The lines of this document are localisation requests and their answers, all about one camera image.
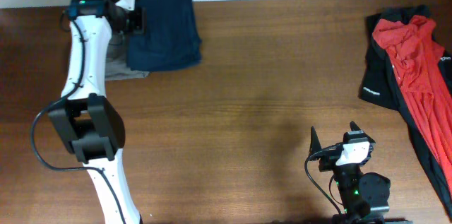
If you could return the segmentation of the grey shorts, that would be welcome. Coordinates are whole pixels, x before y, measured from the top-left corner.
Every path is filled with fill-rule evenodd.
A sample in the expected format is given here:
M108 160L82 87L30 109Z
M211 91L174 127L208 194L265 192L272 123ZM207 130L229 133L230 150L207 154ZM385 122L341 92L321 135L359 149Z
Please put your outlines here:
M107 48L105 65L106 81L146 78L147 71L132 70L126 63L129 39L125 35L113 34Z

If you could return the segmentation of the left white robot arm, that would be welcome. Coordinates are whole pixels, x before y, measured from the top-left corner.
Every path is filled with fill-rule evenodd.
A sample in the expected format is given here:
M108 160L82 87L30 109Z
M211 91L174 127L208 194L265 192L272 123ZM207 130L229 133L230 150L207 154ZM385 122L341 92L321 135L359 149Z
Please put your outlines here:
M142 223L123 166L125 127L107 100L107 50L114 34L133 30L135 0L71 0L71 53L61 97L47 109L65 149L90 176L106 223Z

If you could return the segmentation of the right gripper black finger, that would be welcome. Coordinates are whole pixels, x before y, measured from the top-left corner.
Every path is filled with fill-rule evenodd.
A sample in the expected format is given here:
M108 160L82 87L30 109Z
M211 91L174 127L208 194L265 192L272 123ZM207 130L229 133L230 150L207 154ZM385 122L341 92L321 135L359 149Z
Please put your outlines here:
M318 153L322 149L321 143L319 141L318 135L316 133L315 127L312 126L310 128L310 147L309 147L309 155L313 155Z
M369 136L366 132L364 132L360 127L354 122L350 122L350 135L352 137L352 140L355 142L357 139L363 138L366 139L372 146L375 146L375 140Z

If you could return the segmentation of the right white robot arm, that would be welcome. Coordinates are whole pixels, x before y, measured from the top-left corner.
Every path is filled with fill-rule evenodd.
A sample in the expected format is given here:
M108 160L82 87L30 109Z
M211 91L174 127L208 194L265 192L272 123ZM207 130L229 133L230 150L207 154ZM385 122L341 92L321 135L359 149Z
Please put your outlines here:
M363 173L361 167L370 159L375 140L350 122L343 140L323 148L314 127L310 128L310 147L304 169L312 184L338 212L330 223L384 223L389 212L391 181L375 172ZM320 172L332 172L330 184L336 184L340 202L328 195L310 175L308 163L317 161Z

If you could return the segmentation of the red garment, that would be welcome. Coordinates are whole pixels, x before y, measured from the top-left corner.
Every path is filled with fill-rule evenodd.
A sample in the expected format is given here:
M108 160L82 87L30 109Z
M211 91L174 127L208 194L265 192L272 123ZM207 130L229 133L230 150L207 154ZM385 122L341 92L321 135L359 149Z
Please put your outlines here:
M451 93L439 62L445 48L433 40L436 22L380 19L372 37L388 55L405 104L451 188Z

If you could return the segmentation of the black garment with logo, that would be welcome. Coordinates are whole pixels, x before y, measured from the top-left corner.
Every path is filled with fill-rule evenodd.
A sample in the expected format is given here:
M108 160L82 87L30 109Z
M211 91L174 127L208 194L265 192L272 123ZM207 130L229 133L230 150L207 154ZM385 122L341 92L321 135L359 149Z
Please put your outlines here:
M417 155L417 159L445 208L447 216L451 217L451 193L446 182L445 174L415 125L402 93L397 86L396 78L393 74L393 69L390 67L391 63L386 52L377 45L371 36L381 19L408 23L415 15L429 18L431 12L428 6L419 5L405 8L387 8L381 13L365 18L369 45L366 53L367 67L359 88L359 98L371 104L400 113L401 117L407 123L411 144Z

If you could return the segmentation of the navy blue t-shirt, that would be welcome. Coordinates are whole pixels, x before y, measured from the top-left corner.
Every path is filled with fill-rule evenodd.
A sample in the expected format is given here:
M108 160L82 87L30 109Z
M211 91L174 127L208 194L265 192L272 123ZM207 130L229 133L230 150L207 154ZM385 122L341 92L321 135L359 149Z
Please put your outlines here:
M145 32L129 38L127 65L136 71L176 71L201 62L202 40L192 0L138 0Z

